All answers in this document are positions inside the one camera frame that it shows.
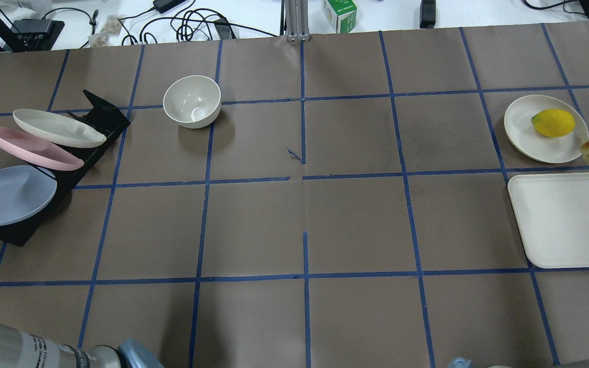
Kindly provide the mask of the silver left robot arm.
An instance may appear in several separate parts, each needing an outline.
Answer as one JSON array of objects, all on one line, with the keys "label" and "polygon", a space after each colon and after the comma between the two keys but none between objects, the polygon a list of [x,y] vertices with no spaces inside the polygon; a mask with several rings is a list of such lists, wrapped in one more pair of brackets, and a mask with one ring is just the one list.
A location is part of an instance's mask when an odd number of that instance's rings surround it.
[{"label": "silver left robot arm", "polygon": [[0,324],[0,367],[163,367],[142,344],[84,350]]}]

